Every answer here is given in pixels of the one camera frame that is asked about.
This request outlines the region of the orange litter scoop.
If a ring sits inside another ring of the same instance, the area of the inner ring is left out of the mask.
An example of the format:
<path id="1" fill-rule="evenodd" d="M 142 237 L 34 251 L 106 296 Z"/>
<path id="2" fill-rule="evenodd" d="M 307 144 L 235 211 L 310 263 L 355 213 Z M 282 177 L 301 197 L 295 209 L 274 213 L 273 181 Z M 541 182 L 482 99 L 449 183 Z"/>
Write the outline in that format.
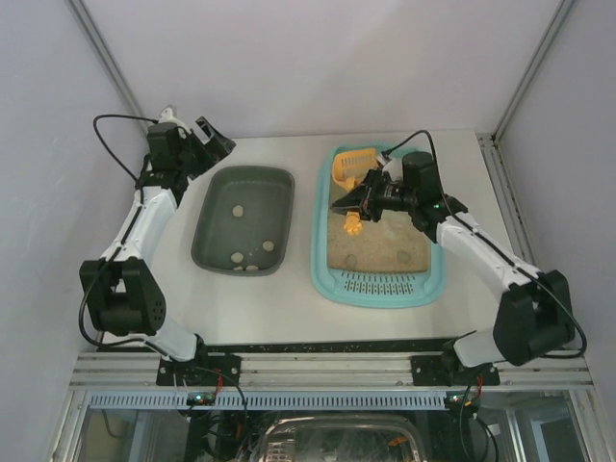
<path id="1" fill-rule="evenodd" d="M 351 192 L 365 178 L 370 169 L 378 167 L 376 149 L 373 147 L 348 150 L 334 156 L 331 178 L 346 193 Z M 350 236 L 358 235 L 363 229 L 357 212 L 346 212 L 344 230 Z"/>

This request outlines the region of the teal litter box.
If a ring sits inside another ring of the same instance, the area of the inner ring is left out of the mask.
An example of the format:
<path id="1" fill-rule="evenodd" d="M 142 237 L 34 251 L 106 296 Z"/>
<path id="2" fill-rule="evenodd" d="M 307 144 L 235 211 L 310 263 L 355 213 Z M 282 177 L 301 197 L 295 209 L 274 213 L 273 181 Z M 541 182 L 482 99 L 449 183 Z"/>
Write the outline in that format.
<path id="1" fill-rule="evenodd" d="M 402 273 L 369 273 L 355 269 L 335 269 L 326 263 L 326 225 L 331 192 L 331 168 L 335 157 L 362 145 L 333 148 L 323 162 L 317 181 L 311 238 L 311 275 L 317 291 L 325 298 L 352 306 L 374 309 L 399 309 L 434 302 L 446 287 L 447 268 L 444 249 L 431 243 L 428 268 Z"/>

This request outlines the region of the grey plastic bin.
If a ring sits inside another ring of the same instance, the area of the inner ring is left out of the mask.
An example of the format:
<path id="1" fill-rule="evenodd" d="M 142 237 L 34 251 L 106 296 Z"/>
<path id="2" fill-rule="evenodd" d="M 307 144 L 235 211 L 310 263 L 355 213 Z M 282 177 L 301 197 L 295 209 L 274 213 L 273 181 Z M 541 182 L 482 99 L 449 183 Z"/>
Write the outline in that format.
<path id="1" fill-rule="evenodd" d="M 295 198 L 295 179 L 283 168 L 263 166 L 225 167 L 215 173 L 196 222 L 191 256 L 201 269 L 224 275 L 267 276 L 285 258 Z M 236 218 L 232 209 L 241 205 Z M 274 250 L 262 248 L 265 241 Z M 240 264 L 231 255 L 241 252 Z M 246 266 L 259 267 L 247 271 Z M 243 271 L 233 271 L 236 266 Z"/>

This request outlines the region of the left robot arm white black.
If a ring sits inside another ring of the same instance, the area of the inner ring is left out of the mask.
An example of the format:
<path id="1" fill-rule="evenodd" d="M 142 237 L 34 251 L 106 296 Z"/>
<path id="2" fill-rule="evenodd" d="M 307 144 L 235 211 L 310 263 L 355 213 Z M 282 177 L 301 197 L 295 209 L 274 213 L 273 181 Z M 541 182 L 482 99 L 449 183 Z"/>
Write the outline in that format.
<path id="1" fill-rule="evenodd" d="M 79 269 L 83 298 L 78 328 L 92 346 L 103 348 L 86 329 L 112 334 L 110 348 L 137 344 L 167 360 L 190 362 L 204 347 L 201 337 L 167 316 L 167 304 L 150 265 L 168 221 L 191 181 L 229 156 L 236 144 L 205 117 L 199 137 L 171 107 L 147 118 L 147 152 L 141 170 L 129 176 L 135 193 L 131 209 L 109 247 Z"/>

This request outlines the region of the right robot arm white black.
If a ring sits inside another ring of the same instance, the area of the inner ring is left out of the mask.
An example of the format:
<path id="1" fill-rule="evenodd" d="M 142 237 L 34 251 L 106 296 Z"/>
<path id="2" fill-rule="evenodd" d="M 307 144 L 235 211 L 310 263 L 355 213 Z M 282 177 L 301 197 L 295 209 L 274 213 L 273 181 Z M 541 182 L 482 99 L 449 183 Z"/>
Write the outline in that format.
<path id="1" fill-rule="evenodd" d="M 522 366 L 575 338 L 566 277 L 539 270 L 493 240 L 464 204 L 444 193 L 432 154 L 370 161 L 364 155 L 351 150 L 334 161 L 331 178 L 346 193 L 331 212 L 350 226 L 378 222 L 386 211 L 407 214 L 418 231 L 469 264 L 499 304 L 493 326 L 454 340 L 446 361 L 464 369 L 497 362 Z"/>

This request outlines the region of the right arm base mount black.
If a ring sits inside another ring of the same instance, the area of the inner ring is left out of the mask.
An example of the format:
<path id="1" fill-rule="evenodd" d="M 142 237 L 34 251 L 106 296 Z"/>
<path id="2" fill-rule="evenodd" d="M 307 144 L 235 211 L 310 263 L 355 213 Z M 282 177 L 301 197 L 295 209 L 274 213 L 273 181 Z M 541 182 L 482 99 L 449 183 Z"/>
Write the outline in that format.
<path id="1" fill-rule="evenodd" d="M 466 367 L 452 351 L 414 355 L 410 359 L 410 367 L 415 386 L 467 386 L 477 384 L 480 378 L 487 386 L 501 384 L 498 369 L 494 364 Z"/>

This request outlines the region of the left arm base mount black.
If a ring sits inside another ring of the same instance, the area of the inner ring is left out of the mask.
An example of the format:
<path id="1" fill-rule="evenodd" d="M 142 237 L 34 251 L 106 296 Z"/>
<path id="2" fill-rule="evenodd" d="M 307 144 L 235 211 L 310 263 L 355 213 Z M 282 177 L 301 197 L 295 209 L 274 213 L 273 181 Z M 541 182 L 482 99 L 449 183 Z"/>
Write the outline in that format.
<path id="1" fill-rule="evenodd" d="M 228 352 L 213 352 L 187 362 L 162 358 L 159 362 L 156 385 L 163 387 L 231 386 L 238 382 L 242 358 Z"/>

